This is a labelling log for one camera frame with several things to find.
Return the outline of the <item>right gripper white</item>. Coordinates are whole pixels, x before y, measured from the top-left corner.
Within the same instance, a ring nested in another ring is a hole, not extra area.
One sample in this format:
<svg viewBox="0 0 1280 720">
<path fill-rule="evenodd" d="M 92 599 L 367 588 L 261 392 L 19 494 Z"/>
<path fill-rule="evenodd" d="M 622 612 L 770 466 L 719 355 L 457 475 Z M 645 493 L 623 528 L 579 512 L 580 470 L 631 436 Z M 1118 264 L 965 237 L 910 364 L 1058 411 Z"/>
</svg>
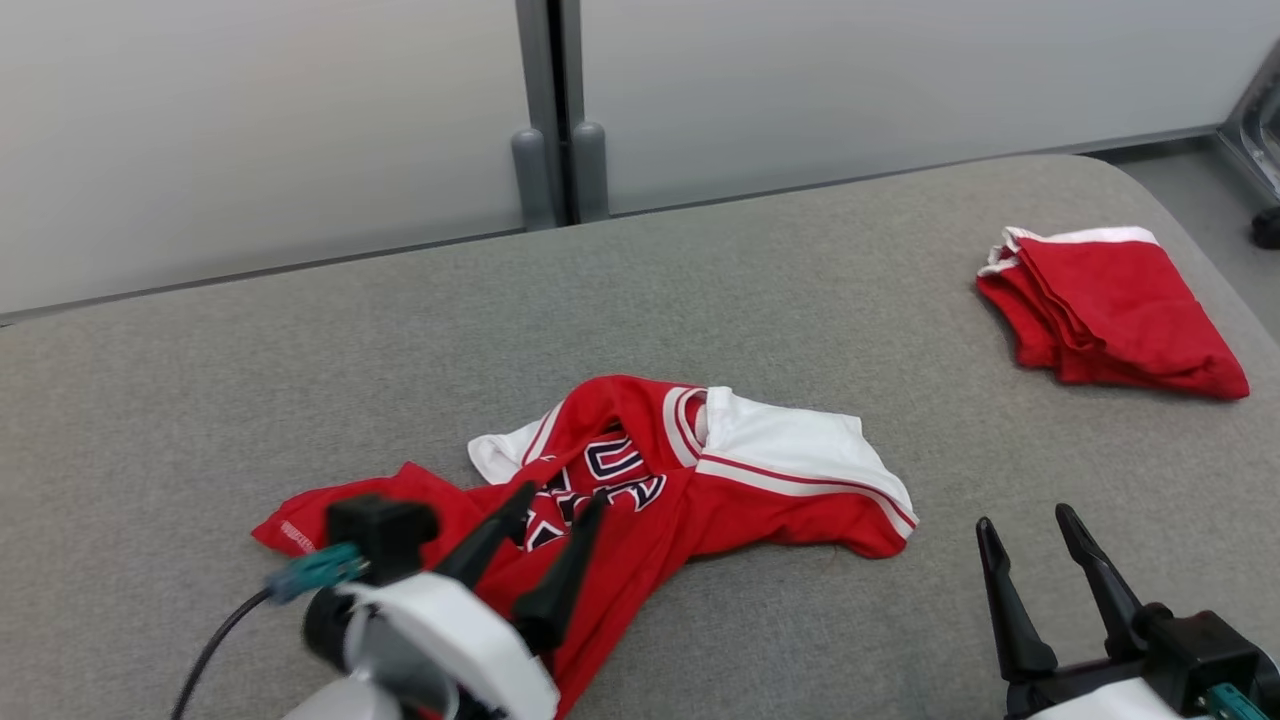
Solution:
<svg viewBox="0 0 1280 720">
<path fill-rule="evenodd" d="M 1152 655 L 1144 653 L 1146 642 L 1133 626 L 1139 600 L 1075 509 L 1057 503 L 1055 518 L 1071 560 L 1088 580 L 1106 630 L 1107 656 L 1140 657 L 1059 667 L 1012 583 L 1011 560 L 995 524 L 980 518 L 975 538 L 1000 675 L 1007 682 L 1005 720 L 1213 720 L 1196 705 L 1190 715 L 1180 714 L 1149 687 L 1143 671 Z"/>
</svg>

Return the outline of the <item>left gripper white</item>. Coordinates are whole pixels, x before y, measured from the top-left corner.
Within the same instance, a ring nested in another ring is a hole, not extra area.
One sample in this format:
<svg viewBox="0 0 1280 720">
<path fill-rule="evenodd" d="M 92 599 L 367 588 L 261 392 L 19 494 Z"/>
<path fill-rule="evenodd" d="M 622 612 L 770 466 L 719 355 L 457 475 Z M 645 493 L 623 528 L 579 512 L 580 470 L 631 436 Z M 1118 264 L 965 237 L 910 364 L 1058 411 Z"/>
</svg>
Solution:
<svg viewBox="0 0 1280 720">
<path fill-rule="evenodd" d="M 435 565 L 435 573 L 381 587 L 358 582 L 340 585 L 340 594 L 355 602 L 353 624 L 358 628 L 346 659 L 369 653 L 375 644 L 369 626 L 379 620 L 397 644 L 407 644 L 486 708 L 504 711 L 508 720 L 554 720 L 561 696 L 534 655 L 552 652 L 564 642 L 608 498 L 591 497 L 558 559 L 517 598 L 516 629 L 471 591 L 502 547 L 524 547 L 536 492 L 531 482 L 520 484 Z"/>
</svg>

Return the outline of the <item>red and white basketball jersey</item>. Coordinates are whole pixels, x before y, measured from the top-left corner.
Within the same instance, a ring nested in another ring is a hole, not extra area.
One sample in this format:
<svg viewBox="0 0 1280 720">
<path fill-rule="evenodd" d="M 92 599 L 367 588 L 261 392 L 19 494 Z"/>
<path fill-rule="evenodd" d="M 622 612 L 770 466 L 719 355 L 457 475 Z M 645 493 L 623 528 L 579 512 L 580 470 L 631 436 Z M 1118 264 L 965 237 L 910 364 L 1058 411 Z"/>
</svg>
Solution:
<svg viewBox="0 0 1280 720">
<path fill-rule="evenodd" d="M 503 616 L 564 548 L 594 495 L 609 510 L 550 674 L 564 720 L 645 601 L 686 561 L 744 546 L 838 543 L 869 559 L 901 552 L 918 520 L 904 483 L 864 439 L 856 416 L 778 407 L 727 387 L 635 375 L 584 382 L 543 418 L 479 436 L 468 456 L 484 484 L 461 489 L 408 462 L 392 477 L 288 498 L 252 536 L 297 557 L 326 546 L 328 507 L 360 495 L 429 505 L 431 568 L 508 497 L 538 492 L 515 539 L 479 582 Z"/>
</svg>

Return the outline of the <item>red Bulls basketball shorts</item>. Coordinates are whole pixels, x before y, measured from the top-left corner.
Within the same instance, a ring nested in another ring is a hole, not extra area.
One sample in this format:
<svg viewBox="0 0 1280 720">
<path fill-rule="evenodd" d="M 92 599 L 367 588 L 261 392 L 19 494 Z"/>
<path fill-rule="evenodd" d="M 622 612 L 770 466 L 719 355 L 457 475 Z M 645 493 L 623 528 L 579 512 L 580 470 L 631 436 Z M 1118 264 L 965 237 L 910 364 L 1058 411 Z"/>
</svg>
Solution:
<svg viewBox="0 0 1280 720">
<path fill-rule="evenodd" d="M 1222 401 L 1247 375 L 1155 236 L 1009 227 L 975 287 L 1010 325 L 1020 366 L 1070 386 L 1132 386 Z"/>
</svg>

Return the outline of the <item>grey metal stand base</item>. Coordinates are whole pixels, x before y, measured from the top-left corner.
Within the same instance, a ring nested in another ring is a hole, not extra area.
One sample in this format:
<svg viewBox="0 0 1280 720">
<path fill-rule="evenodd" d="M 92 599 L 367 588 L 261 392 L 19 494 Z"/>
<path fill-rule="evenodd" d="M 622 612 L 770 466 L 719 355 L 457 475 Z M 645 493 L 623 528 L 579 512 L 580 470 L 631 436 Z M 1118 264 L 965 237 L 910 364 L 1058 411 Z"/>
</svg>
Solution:
<svg viewBox="0 0 1280 720">
<path fill-rule="evenodd" d="M 1280 38 L 1216 129 L 1216 137 L 1236 169 L 1280 205 Z"/>
</svg>

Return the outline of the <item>grey cylindrical post foot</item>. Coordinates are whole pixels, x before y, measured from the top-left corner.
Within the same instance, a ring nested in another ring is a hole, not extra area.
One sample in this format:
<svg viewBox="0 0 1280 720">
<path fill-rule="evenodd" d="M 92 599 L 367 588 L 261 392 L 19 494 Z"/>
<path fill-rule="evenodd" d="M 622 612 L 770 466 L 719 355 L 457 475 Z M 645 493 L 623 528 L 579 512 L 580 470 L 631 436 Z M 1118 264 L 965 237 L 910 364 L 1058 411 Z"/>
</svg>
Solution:
<svg viewBox="0 0 1280 720">
<path fill-rule="evenodd" d="M 544 231 L 557 227 L 556 200 L 547 161 L 547 142 L 540 131 L 521 129 L 509 141 L 524 228 Z"/>
<path fill-rule="evenodd" d="M 570 136 L 573 163 L 573 199 L 580 223 L 611 217 L 605 131 L 599 123 L 576 124 Z"/>
</svg>

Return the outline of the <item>grey metal partition post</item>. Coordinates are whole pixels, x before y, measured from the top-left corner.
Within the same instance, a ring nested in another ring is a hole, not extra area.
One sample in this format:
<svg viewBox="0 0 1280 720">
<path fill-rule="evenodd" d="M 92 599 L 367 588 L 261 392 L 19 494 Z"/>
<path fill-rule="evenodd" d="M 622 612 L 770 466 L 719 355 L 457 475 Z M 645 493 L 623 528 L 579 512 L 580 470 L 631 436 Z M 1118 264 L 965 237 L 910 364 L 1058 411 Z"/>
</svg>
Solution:
<svg viewBox="0 0 1280 720">
<path fill-rule="evenodd" d="M 547 142 L 557 227 L 572 225 L 579 218 L 570 140 L 564 0 L 515 0 L 515 10 L 527 101 L 525 128 L 540 131 Z"/>
</svg>

